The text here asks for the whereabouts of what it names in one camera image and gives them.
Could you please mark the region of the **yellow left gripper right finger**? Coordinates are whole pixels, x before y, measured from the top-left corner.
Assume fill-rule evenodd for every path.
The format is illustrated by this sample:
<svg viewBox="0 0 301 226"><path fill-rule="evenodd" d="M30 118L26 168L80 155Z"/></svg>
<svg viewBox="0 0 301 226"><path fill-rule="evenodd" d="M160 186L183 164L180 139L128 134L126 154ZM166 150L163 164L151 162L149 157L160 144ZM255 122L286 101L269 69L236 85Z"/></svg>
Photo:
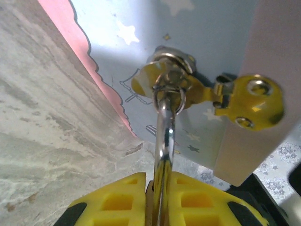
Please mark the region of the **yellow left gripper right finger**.
<svg viewBox="0 0 301 226"><path fill-rule="evenodd" d="M179 172L169 187L169 226L270 226L252 205Z"/></svg>

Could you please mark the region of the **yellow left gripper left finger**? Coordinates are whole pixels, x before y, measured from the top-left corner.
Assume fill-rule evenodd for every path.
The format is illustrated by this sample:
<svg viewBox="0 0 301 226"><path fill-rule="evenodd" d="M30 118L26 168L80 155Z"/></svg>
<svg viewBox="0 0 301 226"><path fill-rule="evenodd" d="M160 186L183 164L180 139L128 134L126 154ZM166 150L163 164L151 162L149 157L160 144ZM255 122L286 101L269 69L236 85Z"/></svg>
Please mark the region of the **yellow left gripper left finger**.
<svg viewBox="0 0 301 226"><path fill-rule="evenodd" d="M107 184L74 200L53 226L145 226L146 173Z"/></svg>

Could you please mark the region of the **gold metal hasp latch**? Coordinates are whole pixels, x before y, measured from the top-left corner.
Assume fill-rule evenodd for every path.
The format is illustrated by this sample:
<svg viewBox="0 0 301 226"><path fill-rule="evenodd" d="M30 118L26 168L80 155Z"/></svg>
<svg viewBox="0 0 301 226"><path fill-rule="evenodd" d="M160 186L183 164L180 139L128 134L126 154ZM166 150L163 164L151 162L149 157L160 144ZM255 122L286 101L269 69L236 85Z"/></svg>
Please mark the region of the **gold metal hasp latch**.
<svg viewBox="0 0 301 226"><path fill-rule="evenodd" d="M197 77L193 56L172 47L159 46L131 79L132 90L152 98L155 109L164 100L174 114L209 101L215 116L226 116L242 128L258 131L279 124L285 114L283 92L273 80L259 74L235 77L222 73L213 85Z"/></svg>

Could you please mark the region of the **light blue star-print box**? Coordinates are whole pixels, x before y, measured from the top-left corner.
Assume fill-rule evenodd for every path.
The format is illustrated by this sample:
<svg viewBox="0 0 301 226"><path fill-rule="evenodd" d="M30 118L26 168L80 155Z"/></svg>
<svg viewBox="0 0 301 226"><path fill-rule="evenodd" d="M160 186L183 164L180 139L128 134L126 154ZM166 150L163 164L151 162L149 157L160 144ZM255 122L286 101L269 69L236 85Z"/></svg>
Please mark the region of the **light blue star-print box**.
<svg viewBox="0 0 301 226"><path fill-rule="evenodd" d="M193 56L197 77L259 74L283 92L285 114L253 131L205 101L175 118L174 155L240 185L301 121L301 0L38 0L130 132L156 143L152 98L131 79L159 46Z"/></svg>

